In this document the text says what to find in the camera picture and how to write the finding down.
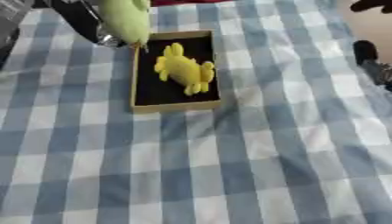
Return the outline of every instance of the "parrot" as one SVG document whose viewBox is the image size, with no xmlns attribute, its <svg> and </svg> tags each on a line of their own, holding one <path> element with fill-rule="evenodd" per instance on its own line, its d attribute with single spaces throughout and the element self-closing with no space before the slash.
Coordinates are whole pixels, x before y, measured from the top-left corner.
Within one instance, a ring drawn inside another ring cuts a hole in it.
<svg viewBox="0 0 392 224">
<path fill-rule="evenodd" d="M 150 0 L 99 0 L 105 28 L 127 45 L 147 46 L 150 37 Z"/>
</svg>

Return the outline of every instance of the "wooden surface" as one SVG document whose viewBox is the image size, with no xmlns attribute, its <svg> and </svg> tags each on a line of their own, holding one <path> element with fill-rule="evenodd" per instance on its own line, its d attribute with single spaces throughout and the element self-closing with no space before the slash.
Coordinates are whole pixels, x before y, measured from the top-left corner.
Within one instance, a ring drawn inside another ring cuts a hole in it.
<svg viewBox="0 0 392 224">
<path fill-rule="evenodd" d="M 358 39 L 373 42 L 380 61 L 392 63 L 392 14 L 382 14 L 381 7 L 363 12 L 352 12 L 350 5 L 356 0 L 339 0 L 339 11 Z"/>
</svg>

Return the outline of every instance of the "stuffed toy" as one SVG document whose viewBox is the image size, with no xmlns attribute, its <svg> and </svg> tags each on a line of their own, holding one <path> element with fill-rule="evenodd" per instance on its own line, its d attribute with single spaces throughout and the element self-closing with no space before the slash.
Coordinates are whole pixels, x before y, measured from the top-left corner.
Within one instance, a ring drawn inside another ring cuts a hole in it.
<svg viewBox="0 0 392 224">
<path fill-rule="evenodd" d="M 199 65 L 195 59 L 188 59 L 184 56 L 184 47 L 179 43 L 164 49 L 164 56 L 157 58 L 154 70 L 159 73 L 161 81 L 171 77 L 184 86 L 184 94 L 188 96 L 208 92 L 208 83 L 214 78 L 214 64 L 206 61 Z"/>
<path fill-rule="evenodd" d="M 146 46 L 150 36 L 150 0 L 99 0 L 105 28 L 129 46 Z"/>
<path fill-rule="evenodd" d="M 392 12 L 392 1 L 391 0 L 360 0 L 357 3 L 351 5 L 351 10 L 354 12 L 366 11 L 374 7 L 382 6 L 382 13 Z"/>
</svg>

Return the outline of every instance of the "red fabric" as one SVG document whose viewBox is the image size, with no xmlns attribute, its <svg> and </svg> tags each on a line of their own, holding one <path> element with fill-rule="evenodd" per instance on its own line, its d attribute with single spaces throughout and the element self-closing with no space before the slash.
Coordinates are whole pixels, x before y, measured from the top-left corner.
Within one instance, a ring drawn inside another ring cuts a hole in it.
<svg viewBox="0 0 392 224">
<path fill-rule="evenodd" d="M 211 4 L 229 0 L 152 0 L 152 6 L 174 5 L 174 4 Z"/>
</svg>

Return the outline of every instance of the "gingham fabric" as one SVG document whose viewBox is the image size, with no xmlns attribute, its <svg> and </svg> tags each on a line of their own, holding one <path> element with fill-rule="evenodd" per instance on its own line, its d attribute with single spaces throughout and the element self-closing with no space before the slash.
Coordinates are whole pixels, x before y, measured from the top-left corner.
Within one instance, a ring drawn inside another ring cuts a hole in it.
<svg viewBox="0 0 392 224">
<path fill-rule="evenodd" d="M 214 30 L 223 105 L 133 115 L 130 51 L 32 11 L 0 78 L 1 224 L 391 223 L 392 99 L 332 0 L 151 18 Z"/>
</svg>

